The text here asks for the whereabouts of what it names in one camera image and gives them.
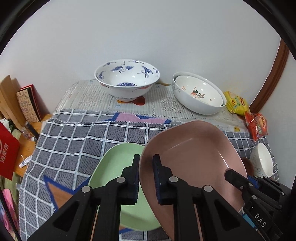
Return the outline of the white printed table mat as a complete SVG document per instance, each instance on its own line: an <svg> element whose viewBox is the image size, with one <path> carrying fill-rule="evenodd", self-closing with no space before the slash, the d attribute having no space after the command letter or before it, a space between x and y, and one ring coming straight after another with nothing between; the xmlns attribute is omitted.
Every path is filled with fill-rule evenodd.
<svg viewBox="0 0 296 241"><path fill-rule="evenodd" d="M120 103L107 94L96 80L73 84L64 94L56 111L62 109L84 109L105 112L120 112L166 118L172 121L188 122L202 120L228 131L246 132L244 120L229 113L226 108L214 115L200 115L182 106L173 94L171 86L154 85L144 95L144 105Z"/></svg>

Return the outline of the green square plate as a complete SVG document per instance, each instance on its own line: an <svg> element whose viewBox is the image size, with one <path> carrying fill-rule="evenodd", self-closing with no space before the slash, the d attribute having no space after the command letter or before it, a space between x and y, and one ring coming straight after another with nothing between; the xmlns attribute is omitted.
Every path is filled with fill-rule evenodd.
<svg viewBox="0 0 296 241"><path fill-rule="evenodd" d="M109 149L92 174L89 186L93 189L106 185L109 181L120 177L125 167L131 166L135 154L141 155L144 146L135 143L122 143ZM161 225L154 216L140 187L135 205L121 207L120 225L131 230L149 231Z"/></svg>

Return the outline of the small white bowl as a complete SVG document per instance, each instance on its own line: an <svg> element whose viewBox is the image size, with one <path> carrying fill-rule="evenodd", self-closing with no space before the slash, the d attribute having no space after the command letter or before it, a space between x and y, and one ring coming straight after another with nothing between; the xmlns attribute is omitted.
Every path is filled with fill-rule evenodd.
<svg viewBox="0 0 296 241"><path fill-rule="evenodd" d="M252 149L250 162L254 167L254 175L257 177L268 177L273 175L273 160L269 150L263 143Z"/></svg>

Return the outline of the large white bowl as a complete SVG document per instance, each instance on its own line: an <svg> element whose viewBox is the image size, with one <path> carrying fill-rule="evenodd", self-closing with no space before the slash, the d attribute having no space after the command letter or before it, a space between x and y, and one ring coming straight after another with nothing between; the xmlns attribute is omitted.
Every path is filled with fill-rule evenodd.
<svg viewBox="0 0 296 241"><path fill-rule="evenodd" d="M214 106L207 105L207 104L191 97L188 93L186 93L184 90L182 90L181 87L179 87L176 83L176 78L181 75L188 75L191 77L197 77L202 80L205 80L207 83L209 83L210 85L212 85L213 87L215 87L219 91L219 93L223 97L224 105L220 106L220 107L214 107ZM221 111L222 108L224 108L226 106L226 98L225 98L224 93L211 81L209 81L208 79L201 77L199 75L189 73L189 72L176 72L175 74L173 74L173 81L172 81L171 85L172 85L173 93L174 93L174 96L176 97L176 99L184 107L186 107L187 109L189 109L195 113L198 113L201 115L213 115L213 114L216 114L219 111Z"/></svg>

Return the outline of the patterned red book box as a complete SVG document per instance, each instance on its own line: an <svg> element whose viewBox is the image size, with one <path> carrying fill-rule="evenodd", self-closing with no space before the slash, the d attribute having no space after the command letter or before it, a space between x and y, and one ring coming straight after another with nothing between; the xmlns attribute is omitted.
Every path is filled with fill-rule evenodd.
<svg viewBox="0 0 296 241"><path fill-rule="evenodd" d="M39 123L42 118L34 85L31 84L20 88L16 93L16 97L26 121L30 123Z"/></svg>

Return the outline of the red chips bag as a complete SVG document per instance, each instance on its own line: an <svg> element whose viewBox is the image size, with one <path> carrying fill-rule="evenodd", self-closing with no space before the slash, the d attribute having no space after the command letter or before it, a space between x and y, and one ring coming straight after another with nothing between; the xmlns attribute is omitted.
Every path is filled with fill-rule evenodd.
<svg viewBox="0 0 296 241"><path fill-rule="evenodd" d="M268 134L266 118L260 113L245 112L245 121L254 141Z"/></svg>

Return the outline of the brown door frame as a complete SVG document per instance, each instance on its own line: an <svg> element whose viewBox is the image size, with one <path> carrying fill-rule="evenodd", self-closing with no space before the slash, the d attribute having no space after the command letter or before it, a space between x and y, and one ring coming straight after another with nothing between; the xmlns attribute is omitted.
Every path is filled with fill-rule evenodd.
<svg viewBox="0 0 296 241"><path fill-rule="evenodd" d="M269 97L272 95L285 69L289 52L288 46L284 40L281 39L271 71L262 85L258 95L250 105L251 113L259 113L268 101Z"/></svg>

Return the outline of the small brown bowl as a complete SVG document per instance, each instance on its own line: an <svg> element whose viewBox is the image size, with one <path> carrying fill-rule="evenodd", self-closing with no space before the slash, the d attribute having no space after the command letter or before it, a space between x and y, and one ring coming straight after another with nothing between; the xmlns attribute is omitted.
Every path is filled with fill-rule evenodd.
<svg viewBox="0 0 296 241"><path fill-rule="evenodd" d="M254 166L248 158L242 157L241 158L243 165L245 166L246 172L248 176L254 176Z"/></svg>

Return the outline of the blue crane pattern bowl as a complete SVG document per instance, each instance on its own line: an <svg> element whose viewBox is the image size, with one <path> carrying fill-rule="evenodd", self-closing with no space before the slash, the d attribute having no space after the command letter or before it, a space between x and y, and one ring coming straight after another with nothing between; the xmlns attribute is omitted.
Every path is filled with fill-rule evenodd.
<svg viewBox="0 0 296 241"><path fill-rule="evenodd" d="M160 72L143 61L119 59L98 66L94 77L107 94L130 102L147 93L160 79Z"/></svg>

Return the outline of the white bowl with red print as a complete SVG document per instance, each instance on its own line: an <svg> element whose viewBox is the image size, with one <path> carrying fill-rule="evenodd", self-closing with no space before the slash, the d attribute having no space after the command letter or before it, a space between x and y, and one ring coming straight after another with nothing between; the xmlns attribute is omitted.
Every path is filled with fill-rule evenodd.
<svg viewBox="0 0 296 241"><path fill-rule="evenodd" d="M214 107L224 105L223 97L219 91L205 80L188 75L181 75L176 78L176 83L191 97L207 105Z"/></svg>

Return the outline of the red paper bag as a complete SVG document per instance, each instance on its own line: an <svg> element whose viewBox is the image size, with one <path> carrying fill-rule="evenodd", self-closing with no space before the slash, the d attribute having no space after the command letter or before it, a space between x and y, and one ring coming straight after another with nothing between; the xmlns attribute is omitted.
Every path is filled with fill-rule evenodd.
<svg viewBox="0 0 296 241"><path fill-rule="evenodd" d="M0 175L12 180L20 143L1 123Z"/></svg>

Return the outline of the yellow chips bag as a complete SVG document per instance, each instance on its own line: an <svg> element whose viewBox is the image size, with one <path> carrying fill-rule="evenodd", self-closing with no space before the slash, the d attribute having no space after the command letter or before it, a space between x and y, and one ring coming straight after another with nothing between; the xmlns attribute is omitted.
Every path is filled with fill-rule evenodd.
<svg viewBox="0 0 296 241"><path fill-rule="evenodd" d="M226 98L226 108L230 113L240 116L245 116L245 113L250 113L247 101L230 91L223 92Z"/></svg>

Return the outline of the pink square plate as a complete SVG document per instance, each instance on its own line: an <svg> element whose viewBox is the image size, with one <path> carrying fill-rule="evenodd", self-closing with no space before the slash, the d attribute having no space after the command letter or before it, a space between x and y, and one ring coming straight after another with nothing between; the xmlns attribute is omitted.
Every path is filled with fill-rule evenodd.
<svg viewBox="0 0 296 241"><path fill-rule="evenodd" d="M200 120L167 125L166 130L150 128L140 158L140 184L154 216L171 239L174 238L173 207L158 203L152 169L155 154L174 176L191 186L210 185L236 211L243 207L241 192L225 180L224 173L231 168L246 177L247 172L236 149L221 130Z"/></svg>

